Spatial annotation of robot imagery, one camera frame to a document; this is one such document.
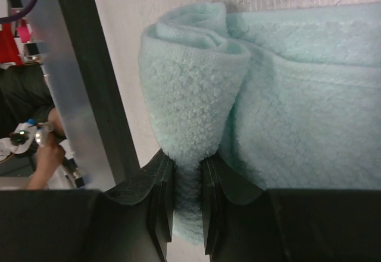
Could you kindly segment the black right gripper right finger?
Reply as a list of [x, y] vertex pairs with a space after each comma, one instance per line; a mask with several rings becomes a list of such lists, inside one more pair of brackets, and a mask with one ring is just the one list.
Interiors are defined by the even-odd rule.
[[379, 261], [380, 192], [263, 190], [219, 156], [202, 164], [211, 261]]

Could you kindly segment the person's bare hand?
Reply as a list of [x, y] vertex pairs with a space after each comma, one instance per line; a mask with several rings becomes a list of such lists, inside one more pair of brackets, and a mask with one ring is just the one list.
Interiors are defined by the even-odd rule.
[[36, 170], [26, 189], [32, 191], [46, 189], [49, 180], [62, 164], [64, 157], [65, 151], [61, 145], [39, 147], [36, 155]]

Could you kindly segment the light mint towel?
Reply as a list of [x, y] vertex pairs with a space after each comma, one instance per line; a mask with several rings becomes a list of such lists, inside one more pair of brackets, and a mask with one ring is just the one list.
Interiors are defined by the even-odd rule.
[[262, 188], [380, 188], [380, 4], [185, 5], [141, 35], [140, 83], [176, 164], [174, 231], [203, 241], [201, 169]]

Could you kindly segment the person's dark sleeved forearm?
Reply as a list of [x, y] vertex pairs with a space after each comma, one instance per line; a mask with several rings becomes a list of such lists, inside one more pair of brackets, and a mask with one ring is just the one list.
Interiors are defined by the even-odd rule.
[[7, 137], [20, 123], [33, 119], [51, 122], [55, 136], [65, 134], [39, 64], [1, 69], [1, 138]]

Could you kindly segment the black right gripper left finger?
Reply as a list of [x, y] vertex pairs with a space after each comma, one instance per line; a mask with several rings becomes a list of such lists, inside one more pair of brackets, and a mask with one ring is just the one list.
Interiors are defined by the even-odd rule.
[[162, 151], [107, 192], [2, 191], [2, 261], [165, 261], [174, 163]]

